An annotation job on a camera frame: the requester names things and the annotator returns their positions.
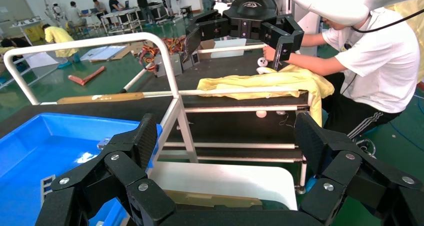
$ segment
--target blue plastic bin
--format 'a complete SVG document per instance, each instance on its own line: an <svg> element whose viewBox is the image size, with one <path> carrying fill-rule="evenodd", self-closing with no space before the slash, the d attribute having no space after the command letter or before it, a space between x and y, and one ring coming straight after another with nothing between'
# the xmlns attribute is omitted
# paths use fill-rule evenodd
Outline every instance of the blue plastic bin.
<svg viewBox="0 0 424 226"><path fill-rule="evenodd" d="M137 121L44 113L0 139L0 222L34 225L41 209L41 180L61 174L97 156L97 144L134 130ZM157 125L158 137L162 128ZM103 205L90 225L119 226L126 216L116 199Z"/></svg>

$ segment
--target tangled wires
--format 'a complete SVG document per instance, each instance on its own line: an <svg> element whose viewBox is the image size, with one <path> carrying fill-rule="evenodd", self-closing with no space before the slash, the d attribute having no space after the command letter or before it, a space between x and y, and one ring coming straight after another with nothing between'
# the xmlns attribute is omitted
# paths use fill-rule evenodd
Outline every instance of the tangled wires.
<svg viewBox="0 0 424 226"><path fill-rule="evenodd" d="M162 41L165 43L165 45L168 48L169 54L172 55L174 53L179 53L184 51L184 39L185 35L180 38L163 38ZM151 62L155 61L156 54L159 53L158 47L151 47L148 45L144 45L142 47L142 50L138 53L138 62L140 65L144 65L143 61L146 64L149 64ZM148 71L156 72L158 67L156 65L153 65L149 68L146 68Z"/></svg>

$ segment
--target laptop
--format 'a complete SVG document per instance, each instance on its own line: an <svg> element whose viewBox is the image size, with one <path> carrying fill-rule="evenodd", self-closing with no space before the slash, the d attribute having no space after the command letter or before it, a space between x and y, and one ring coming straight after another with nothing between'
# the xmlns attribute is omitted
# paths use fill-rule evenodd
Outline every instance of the laptop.
<svg viewBox="0 0 424 226"><path fill-rule="evenodd" d="M128 10L130 8L129 2L130 2L129 0L126 0L125 1L125 8L124 8L124 10Z"/></svg>

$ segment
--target metal screw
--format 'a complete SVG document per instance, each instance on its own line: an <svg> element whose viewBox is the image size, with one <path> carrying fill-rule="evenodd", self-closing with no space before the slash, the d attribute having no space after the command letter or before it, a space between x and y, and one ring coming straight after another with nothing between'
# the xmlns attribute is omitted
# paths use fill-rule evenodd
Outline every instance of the metal screw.
<svg viewBox="0 0 424 226"><path fill-rule="evenodd" d="M402 180L405 181L406 183L410 184L410 185L413 185L415 183L415 181L408 176L403 176Z"/></svg>
<svg viewBox="0 0 424 226"><path fill-rule="evenodd" d="M329 184L329 183L324 183L324 189L326 189L328 191L333 191L334 186L332 184Z"/></svg>
<svg viewBox="0 0 424 226"><path fill-rule="evenodd" d="M352 154L346 154L346 158L350 159L350 160L354 160L355 156Z"/></svg>
<svg viewBox="0 0 424 226"><path fill-rule="evenodd" d="M117 160L117 159L119 159L119 155L112 155L112 157L110 159L111 160Z"/></svg>
<svg viewBox="0 0 424 226"><path fill-rule="evenodd" d="M148 189L148 185L147 184L141 184L138 186L138 190L140 191L145 191L146 189Z"/></svg>
<svg viewBox="0 0 424 226"><path fill-rule="evenodd" d="M65 185L67 182L69 182L69 178L63 178L59 181L59 184Z"/></svg>

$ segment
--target black cable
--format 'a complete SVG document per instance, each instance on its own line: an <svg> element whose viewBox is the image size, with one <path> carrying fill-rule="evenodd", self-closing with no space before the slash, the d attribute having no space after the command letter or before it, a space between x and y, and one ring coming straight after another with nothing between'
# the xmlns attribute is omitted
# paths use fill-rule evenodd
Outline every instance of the black cable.
<svg viewBox="0 0 424 226"><path fill-rule="evenodd" d="M344 91L341 93L341 95L343 95L343 93L349 88L350 85L352 85L353 81L355 80L355 78L357 77L357 74L355 73L355 76L353 77L352 81L349 83L349 85L346 86L346 88L344 89Z"/></svg>
<svg viewBox="0 0 424 226"><path fill-rule="evenodd" d="M387 28L387 27L392 26L392 25L396 25L396 24L398 24L398 23L401 23L402 21L409 20L409 19L411 19L412 17L417 16L417 15L419 15L419 14L423 13L423 12L424 12L424 9L419 10L419 11L415 12L414 14L411 14L411 15L409 15L409 16L407 16L407 17L403 18L403 19L400 19L400 20L398 20L398 21L392 22L392 23L390 23L390 24L384 25L384 26L379 27L379 28L376 28L376 29L371 29L371 30L359 30L359 29L355 28L354 26L351 26L351 28L352 28L354 31L357 31L357 32L359 32L359 33L370 33L370 32L374 32L374 31L378 31L378 30L381 30L381 29Z"/></svg>

